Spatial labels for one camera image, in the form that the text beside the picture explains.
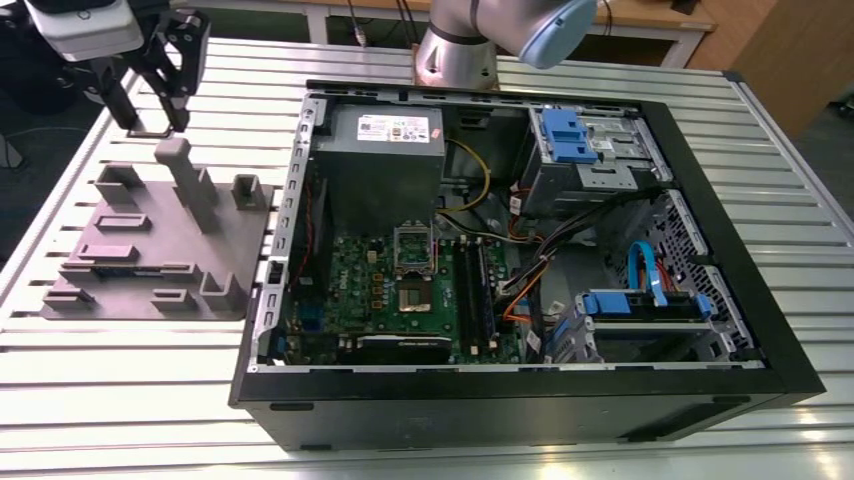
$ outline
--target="ram slot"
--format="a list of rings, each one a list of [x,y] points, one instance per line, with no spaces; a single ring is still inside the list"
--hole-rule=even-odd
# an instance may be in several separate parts
[[[473,347],[477,348],[474,342],[474,323],[477,307],[471,295],[475,284],[470,283],[469,275],[469,248],[466,244],[454,246],[454,290],[457,294],[457,322],[459,330],[459,345],[463,354],[475,353]]]
[[[490,268],[486,260],[486,251],[481,244],[473,243],[469,247],[473,257],[473,273],[478,285],[478,343],[486,349],[495,336],[495,315],[493,313],[493,288],[490,287]]]

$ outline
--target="power supply label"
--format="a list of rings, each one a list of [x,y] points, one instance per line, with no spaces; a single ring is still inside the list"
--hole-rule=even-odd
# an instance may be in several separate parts
[[[362,115],[357,140],[369,142],[430,143],[427,117]]]

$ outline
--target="open computer tower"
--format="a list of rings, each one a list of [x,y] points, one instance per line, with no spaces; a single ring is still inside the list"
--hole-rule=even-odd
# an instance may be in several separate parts
[[[230,403],[286,449],[681,438],[824,386],[667,106],[308,84]]]

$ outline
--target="desk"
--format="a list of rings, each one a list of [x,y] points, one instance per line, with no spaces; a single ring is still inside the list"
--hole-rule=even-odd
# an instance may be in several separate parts
[[[413,81],[411,56],[391,49],[211,39],[207,65],[182,134],[191,159],[214,181],[258,175],[278,188],[275,204],[306,80]],[[128,138],[104,113],[0,273],[0,472],[598,480],[757,472],[841,479],[854,471],[854,232],[750,91],[715,72],[567,63],[543,75],[507,58],[499,81],[505,90],[670,105],[829,393],[671,444],[286,454],[226,404],[242,322],[51,322],[38,314],[100,199],[91,181],[104,165],[130,162],[144,179],[168,179],[156,140]],[[162,115],[140,79],[126,84],[143,117]]]
[[[311,42],[330,43],[326,19],[330,16],[350,16],[347,0],[191,0],[199,7],[256,10],[262,12],[286,12],[306,15]],[[417,22],[427,22],[430,0],[410,0],[413,17]],[[683,15],[670,9],[670,2],[655,0],[611,0],[614,26],[611,35],[629,38],[669,40],[673,45],[661,66],[682,68],[689,62],[694,50],[706,32],[715,29],[715,21],[697,6],[693,15]],[[401,18],[395,0],[354,0],[357,17],[398,20]],[[595,24],[587,30],[591,35],[605,33],[607,10],[599,9]]]

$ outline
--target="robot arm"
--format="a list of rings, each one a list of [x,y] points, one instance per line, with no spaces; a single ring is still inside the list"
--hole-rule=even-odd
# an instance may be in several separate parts
[[[138,115],[114,66],[120,56],[159,97],[171,130],[190,121],[187,100],[204,71],[211,23],[196,10],[172,10],[168,0],[18,0],[27,24],[62,59],[87,96],[103,103],[119,126],[132,130]],[[170,43],[182,56],[180,68],[166,53]]]
[[[434,0],[417,56],[421,83],[485,89],[495,84],[495,45],[535,68],[575,49],[597,0]]]

